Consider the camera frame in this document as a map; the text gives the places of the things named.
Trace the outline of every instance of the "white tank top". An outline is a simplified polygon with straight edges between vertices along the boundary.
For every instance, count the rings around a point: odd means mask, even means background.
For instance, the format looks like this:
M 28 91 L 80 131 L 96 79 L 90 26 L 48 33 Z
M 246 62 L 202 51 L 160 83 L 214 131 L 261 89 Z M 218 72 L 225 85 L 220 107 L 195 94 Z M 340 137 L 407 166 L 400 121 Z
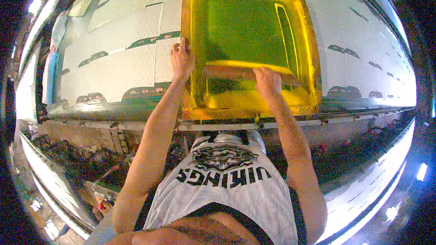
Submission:
M 216 202 L 234 208 L 260 226 L 274 244 L 298 244 L 289 188 L 265 154 L 257 131 L 248 145 L 221 133 L 213 143 L 201 137 L 159 184 L 144 230 L 157 229 Z

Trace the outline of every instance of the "man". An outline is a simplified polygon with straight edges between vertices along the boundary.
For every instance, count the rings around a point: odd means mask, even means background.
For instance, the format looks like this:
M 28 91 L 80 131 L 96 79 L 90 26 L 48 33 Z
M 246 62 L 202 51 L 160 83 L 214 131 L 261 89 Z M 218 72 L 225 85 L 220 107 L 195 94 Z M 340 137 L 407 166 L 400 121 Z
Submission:
M 163 178 L 193 56 L 185 40 L 170 51 L 174 79 L 150 115 L 113 207 L 117 237 L 107 244 L 296 244 L 289 188 L 297 192 L 307 242 L 324 232 L 327 207 L 302 129 L 281 96 L 281 77 L 255 69 L 259 94 L 279 127 L 288 162 L 287 183 L 265 155 L 256 131 L 200 137 L 191 152 Z M 133 232 L 148 193 L 155 188 L 144 231 Z

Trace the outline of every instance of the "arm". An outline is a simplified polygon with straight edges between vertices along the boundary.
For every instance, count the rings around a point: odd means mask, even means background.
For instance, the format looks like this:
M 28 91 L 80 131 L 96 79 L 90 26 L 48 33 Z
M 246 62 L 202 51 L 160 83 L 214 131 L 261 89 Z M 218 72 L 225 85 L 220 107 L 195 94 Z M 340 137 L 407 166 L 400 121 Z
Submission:
M 314 244 L 323 234 L 327 206 L 313 170 L 310 148 L 301 127 L 281 96 L 280 75 L 269 69 L 255 69 L 256 88 L 266 100 L 279 128 L 283 153 L 288 162 L 288 185 L 298 194 L 306 224 L 307 243 Z
M 173 45 L 170 56 L 173 81 L 147 120 L 135 159 L 113 207 L 112 221 L 117 234 L 134 230 L 148 191 L 162 179 L 182 93 L 193 69 L 193 56 L 187 54 L 184 38 Z

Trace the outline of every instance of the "hand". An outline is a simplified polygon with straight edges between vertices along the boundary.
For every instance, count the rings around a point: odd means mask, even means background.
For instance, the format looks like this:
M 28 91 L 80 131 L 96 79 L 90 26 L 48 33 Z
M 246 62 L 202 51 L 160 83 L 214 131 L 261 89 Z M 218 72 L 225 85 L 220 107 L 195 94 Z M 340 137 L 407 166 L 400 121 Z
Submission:
M 173 64 L 173 72 L 175 80 L 186 82 L 193 70 L 194 56 L 191 47 L 188 47 L 189 54 L 185 47 L 185 38 L 182 38 L 180 44 L 174 44 L 170 50 L 171 63 Z
M 281 97 L 282 78 L 280 74 L 272 71 L 269 68 L 255 68 L 256 74 L 256 89 L 267 103 Z

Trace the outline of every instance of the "tiger graphic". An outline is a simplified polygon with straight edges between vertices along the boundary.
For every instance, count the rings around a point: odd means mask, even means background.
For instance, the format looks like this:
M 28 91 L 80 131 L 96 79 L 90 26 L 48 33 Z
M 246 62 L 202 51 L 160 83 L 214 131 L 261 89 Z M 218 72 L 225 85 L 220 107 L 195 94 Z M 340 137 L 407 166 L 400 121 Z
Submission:
M 214 147 L 205 147 L 194 150 L 193 161 L 196 168 L 204 171 L 214 169 L 224 173 L 238 167 L 250 166 L 257 161 L 257 154 L 231 144 L 218 144 Z

